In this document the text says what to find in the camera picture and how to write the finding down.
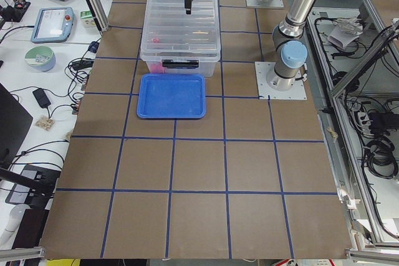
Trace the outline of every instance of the blue plastic tray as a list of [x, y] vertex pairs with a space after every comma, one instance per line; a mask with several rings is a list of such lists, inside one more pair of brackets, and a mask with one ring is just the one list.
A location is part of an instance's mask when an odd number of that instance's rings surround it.
[[202, 75], [146, 74], [142, 77], [137, 104], [140, 118], [198, 119], [205, 113]]

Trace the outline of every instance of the storage box lid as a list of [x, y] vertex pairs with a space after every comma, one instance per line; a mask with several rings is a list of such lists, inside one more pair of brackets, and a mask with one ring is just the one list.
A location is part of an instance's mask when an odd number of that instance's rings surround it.
[[193, 0], [191, 15], [184, 0], [147, 0], [143, 60], [217, 62], [220, 48], [218, 0]]

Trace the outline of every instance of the yellow object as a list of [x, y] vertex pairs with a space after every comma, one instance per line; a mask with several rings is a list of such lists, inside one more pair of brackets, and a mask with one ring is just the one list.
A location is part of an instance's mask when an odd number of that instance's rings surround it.
[[79, 266], [80, 259], [48, 260], [47, 266]]

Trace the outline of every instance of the computer monitor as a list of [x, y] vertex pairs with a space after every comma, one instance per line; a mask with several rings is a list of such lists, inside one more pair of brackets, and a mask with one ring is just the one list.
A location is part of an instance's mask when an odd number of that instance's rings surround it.
[[0, 84], [0, 167], [9, 168], [31, 127], [33, 117]]

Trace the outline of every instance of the metal base plate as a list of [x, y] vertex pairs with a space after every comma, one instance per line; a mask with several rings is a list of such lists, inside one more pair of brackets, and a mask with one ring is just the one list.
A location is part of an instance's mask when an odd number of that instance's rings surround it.
[[258, 7], [261, 9], [284, 9], [282, 0], [270, 0], [268, 2], [259, 2], [257, 0], [246, 0], [247, 7]]
[[275, 62], [255, 62], [257, 90], [259, 99], [276, 99], [276, 100], [307, 100], [303, 81], [295, 81], [292, 88], [286, 92], [280, 92], [273, 89], [266, 82], [268, 71], [274, 67]]

